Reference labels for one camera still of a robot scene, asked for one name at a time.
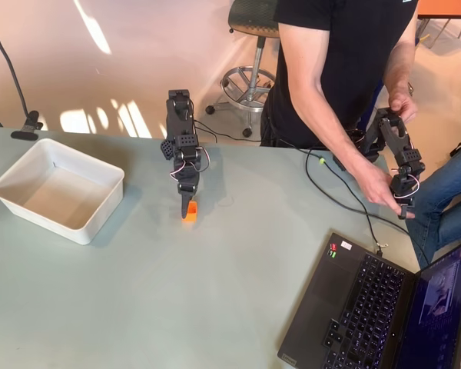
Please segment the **person's right hand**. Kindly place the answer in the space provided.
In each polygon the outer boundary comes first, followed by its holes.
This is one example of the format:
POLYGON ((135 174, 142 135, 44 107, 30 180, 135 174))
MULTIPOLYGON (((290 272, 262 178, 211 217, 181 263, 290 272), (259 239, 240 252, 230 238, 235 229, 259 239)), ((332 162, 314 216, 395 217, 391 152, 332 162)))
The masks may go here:
POLYGON ((390 190, 390 176, 377 167, 371 166, 357 178, 357 182, 369 202, 390 208, 401 215, 401 207, 390 190))

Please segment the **person's left hand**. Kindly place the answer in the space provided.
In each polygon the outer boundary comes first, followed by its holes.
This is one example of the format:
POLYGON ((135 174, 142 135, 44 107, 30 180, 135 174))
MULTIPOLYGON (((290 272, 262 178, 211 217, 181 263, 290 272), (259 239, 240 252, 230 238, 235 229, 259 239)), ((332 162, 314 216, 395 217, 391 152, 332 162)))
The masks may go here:
POLYGON ((403 120, 404 124, 416 117, 417 106, 406 88, 393 89, 388 95, 390 109, 403 120))

